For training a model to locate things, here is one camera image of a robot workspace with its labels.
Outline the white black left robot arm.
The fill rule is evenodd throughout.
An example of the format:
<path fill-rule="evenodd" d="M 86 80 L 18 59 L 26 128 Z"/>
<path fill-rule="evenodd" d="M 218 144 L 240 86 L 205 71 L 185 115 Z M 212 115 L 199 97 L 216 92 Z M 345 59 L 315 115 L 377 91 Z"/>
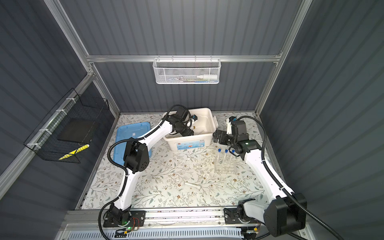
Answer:
<path fill-rule="evenodd" d="M 198 117 L 192 115 L 186 107 L 174 105 L 162 117 L 160 123 L 149 132 L 137 139 L 129 138 L 118 141 L 108 149 L 109 162 L 124 171 L 124 178 L 118 196 L 102 207 L 102 209 L 107 206 L 110 207 L 107 211 L 107 217 L 114 220 L 116 225 L 126 227 L 134 220 L 130 214 L 133 192 L 141 173 L 150 163 L 150 149 L 169 134 L 180 134 L 183 137 L 193 136 L 192 125 L 197 120 Z M 111 158 L 112 150 L 121 144 L 126 145 L 123 154 L 123 165 L 114 162 Z"/>

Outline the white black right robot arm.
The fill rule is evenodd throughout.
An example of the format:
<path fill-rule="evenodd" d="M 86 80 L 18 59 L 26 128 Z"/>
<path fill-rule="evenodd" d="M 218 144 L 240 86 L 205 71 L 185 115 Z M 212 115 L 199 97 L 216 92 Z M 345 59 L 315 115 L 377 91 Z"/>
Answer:
<path fill-rule="evenodd" d="M 226 221 L 262 224 L 273 237 L 292 235 L 306 226 L 307 214 L 302 209 L 307 205 L 306 199 L 294 193 L 265 159 L 265 143 L 250 139 L 243 119 L 229 117 L 227 129 L 213 133 L 214 142 L 228 146 L 233 156 L 251 168 L 265 187 L 267 202 L 261 204 L 254 198 L 239 201 L 236 210 L 224 210 Z"/>

